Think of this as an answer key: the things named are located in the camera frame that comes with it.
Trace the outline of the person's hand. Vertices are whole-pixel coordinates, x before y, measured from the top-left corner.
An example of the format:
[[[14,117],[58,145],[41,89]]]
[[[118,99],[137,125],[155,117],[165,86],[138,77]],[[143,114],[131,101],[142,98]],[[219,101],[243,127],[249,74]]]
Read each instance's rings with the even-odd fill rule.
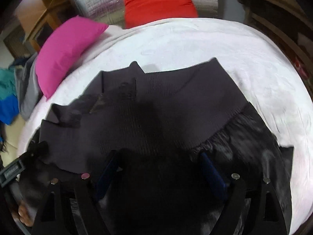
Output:
[[[29,215],[26,203],[24,201],[20,201],[17,212],[11,212],[14,221],[19,220],[26,227],[33,227],[34,221]]]

